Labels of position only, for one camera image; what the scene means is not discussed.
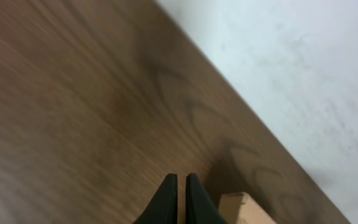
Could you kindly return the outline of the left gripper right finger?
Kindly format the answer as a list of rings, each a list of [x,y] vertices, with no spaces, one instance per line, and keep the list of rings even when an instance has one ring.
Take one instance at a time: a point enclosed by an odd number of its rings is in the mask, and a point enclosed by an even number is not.
[[[186,177],[186,224],[227,224],[195,173]]]

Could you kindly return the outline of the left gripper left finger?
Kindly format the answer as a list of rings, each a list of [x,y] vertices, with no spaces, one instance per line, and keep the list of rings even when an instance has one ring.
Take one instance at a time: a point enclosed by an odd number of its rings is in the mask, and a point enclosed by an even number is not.
[[[149,204],[134,224],[177,224],[178,178],[167,174]]]

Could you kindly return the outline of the cardboard box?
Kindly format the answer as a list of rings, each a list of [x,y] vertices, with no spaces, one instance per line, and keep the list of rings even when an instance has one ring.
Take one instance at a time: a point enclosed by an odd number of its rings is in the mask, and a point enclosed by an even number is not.
[[[228,224],[277,224],[272,217],[245,192],[221,195],[218,210]]]

